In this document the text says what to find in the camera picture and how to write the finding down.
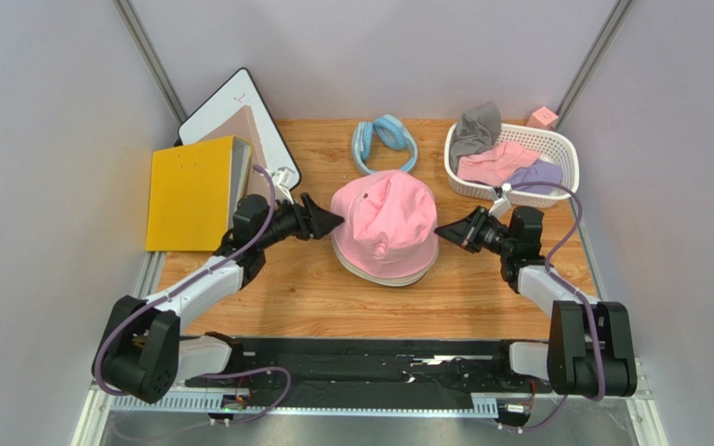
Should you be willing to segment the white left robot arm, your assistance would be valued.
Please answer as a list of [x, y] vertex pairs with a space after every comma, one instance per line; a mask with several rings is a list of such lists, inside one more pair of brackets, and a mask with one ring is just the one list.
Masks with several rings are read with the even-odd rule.
[[228, 369], [234, 341], [218, 333], [186, 338], [186, 328], [251, 283], [269, 247], [289, 237], [321, 240], [343, 222], [307, 193], [300, 203], [256, 194], [240, 199], [231, 228], [199, 269], [162, 292], [115, 302], [92, 364], [96, 384], [114, 396], [155, 403], [177, 383], [218, 377]]

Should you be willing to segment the pink and beige reversible hat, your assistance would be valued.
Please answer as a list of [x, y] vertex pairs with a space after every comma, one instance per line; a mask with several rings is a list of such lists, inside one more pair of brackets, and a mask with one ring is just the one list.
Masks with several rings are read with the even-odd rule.
[[379, 278], [377, 276], [370, 275], [361, 269], [358, 269], [356, 266], [354, 266], [340, 251], [339, 249], [334, 246], [333, 247], [335, 255], [340, 262], [340, 264], [351, 274], [369, 281], [376, 283], [378, 285], [384, 286], [384, 287], [389, 287], [389, 288], [403, 288], [403, 287], [408, 287], [412, 286], [418, 282], [420, 282], [428, 273], [428, 271], [434, 266], [436, 263], [436, 260], [438, 259], [439, 256], [439, 251], [436, 251], [436, 255], [434, 258], [430, 261], [430, 263], [423, 268], [418, 273], [411, 274], [408, 276], [400, 277], [400, 278]]

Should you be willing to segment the pink bucket hat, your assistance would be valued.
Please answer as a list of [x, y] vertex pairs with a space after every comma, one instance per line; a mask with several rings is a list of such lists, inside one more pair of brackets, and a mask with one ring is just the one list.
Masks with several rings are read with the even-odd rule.
[[370, 275], [418, 273], [439, 251], [434, 195], [401, 170], [354, 179], [333, 195], [330, 210], [345, 219], [331, 233], [333, 247]]

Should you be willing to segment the grey hat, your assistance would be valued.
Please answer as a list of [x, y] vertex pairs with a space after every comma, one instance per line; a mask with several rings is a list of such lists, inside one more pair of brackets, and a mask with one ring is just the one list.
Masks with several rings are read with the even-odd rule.
[[501, 130], [501, 112], [494, 102], [465, 111], [451, 135], [448, 159], [452, 172], [457, 172], [461, 157], [492, 149]]

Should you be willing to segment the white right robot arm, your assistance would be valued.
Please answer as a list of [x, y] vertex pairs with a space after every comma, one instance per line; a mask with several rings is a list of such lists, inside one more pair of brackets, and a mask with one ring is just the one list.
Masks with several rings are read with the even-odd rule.
[[547, 266], [540, 253], [543, 217], [520, 206], [504, 225], [478, 206], [434, 232], [465, 251], [498, 255], [502, 279], [549, 316], [548, 341], [509, 341], [503, 347], [512, 373], [546, 381], [559, 395], [631, 397], [638, 373], [628, 310], [582, 294]]

